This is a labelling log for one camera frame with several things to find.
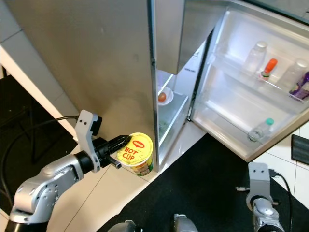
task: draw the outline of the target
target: white tile floor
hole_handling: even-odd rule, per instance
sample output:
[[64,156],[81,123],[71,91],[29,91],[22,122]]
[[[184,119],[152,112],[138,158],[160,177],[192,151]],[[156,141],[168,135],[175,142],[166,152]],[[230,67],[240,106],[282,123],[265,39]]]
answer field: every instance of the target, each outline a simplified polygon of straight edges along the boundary
[[[309,138],[309,126],[305,125],[294,132]],[[64,193],[57,202],[51,221],[49,232],[94,232],[110,218],[118,214],[121,209],[137,194],[155,180],[179,156],[189,149],[205,132],[193,123],[187,123],[179,138],[179,142],[171,150],[169,159],[160,173],[139,177],[130,170],[105,167],[99,173],[88,173],[84,180],[74,185]],[[269,168],[284,175],[290,185],[293,195],[309,208],[309,166],[291,160],[289,136],[276,147],[256,159],[265,162]],[[79,151],[76,147],[72,153]],[[4,231],[8,216],[0,210],[0,232]]]

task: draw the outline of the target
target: sauce bottle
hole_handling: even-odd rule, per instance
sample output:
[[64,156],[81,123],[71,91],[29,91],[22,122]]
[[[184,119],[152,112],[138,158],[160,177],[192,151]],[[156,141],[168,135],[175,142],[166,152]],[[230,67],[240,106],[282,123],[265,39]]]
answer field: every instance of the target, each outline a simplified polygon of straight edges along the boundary
[[268,81],[271,71],[276,67],[277,63],[278,63],[277,59],[274,58],[270,59],[264,70],[258,75],[258,79]]

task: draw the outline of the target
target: bottle cap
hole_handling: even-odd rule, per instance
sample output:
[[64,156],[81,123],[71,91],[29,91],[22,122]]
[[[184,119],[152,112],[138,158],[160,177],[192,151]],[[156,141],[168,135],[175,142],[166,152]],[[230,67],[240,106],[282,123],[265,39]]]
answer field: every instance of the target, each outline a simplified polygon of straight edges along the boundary
[[297,59],[296,64],[302,69],[308,67],[308,63],[303,59]]
[[270,61],[267,63],[265,69],[264,69],[264,72],[266,73],[270,73],[274,67],[277,65],[278,63],[278,60],[277,59],[270,59]]
[[267,43],[264,42],[264,41],[258,41],[258,42],[255,44],[255,48],[257,48],[257,49],[260,50],[260,51],[266,50],[266,48],[267,48]]
[[269,117],[268,119],[266,119],[265,122],[266,122],[267,125],[271,126],[272,124],[274,124],[275,120],[273,120],[272,118]]

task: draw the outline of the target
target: teal bottle cap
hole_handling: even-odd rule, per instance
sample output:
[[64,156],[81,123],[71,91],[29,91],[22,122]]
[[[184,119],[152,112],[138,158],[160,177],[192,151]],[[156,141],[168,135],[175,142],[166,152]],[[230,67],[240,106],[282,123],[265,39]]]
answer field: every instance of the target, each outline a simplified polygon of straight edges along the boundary
[[266,122],[267,125],[271,126],[272,124],[274,124],[275,120],[273,120],[272,118],[269,117],[268,119],[266,119],[265,122]]

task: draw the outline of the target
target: plastic bottle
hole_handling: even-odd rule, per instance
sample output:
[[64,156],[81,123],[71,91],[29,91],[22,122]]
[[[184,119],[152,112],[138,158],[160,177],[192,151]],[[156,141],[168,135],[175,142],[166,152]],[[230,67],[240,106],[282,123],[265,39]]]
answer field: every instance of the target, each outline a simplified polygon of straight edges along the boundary
[[298,80],[304,75],[305,69],[308,67],[308,63],[303,59],[297,59],[296,62],[291,65],[276,83],[276,86],[283,91],[289,92]]
[[309,72],[299,79],[290,94],[302,100],[309,97]]
[[250,74],[261,67],[265,59],[267,43],[264,41],[259,41],[249,52],[246,61],[243,64],[243,69]]
[[277,59],[274,58],[270,59],[264,70],[258,75],[258,79],[268,81],[271,75],[271,71],[276,67],[277,63],[278,63]]
[[275,120],[272,118],[266,119],[265,122],[260,123],[248,133],[248,138],[253,142],[257,142],[269,133],[270,127],[274,124],[274,122]]

